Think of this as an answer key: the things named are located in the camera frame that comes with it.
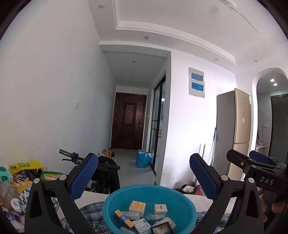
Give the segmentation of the right hand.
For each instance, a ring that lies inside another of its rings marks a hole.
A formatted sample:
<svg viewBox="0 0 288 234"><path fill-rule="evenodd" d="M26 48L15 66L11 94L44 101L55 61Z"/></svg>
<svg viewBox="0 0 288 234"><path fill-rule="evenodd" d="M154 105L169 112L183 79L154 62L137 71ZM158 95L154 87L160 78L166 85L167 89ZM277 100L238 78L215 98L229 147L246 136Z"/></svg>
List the right hand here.
<svg viewBox="0 0 288 234"><path fill-rule="evenodd" d="M268 205L265 200L264 200L264 190L262 188L257 188L258 190L258 195L260 198L260 203L262 207L262 212L263 212L263 223L265 223L268 219L267 214L269 211L272 211L273 213L282 213L283 210L287 209L287 202L286 201L281 201L277 203L273 203L272 205Z"/></svg>

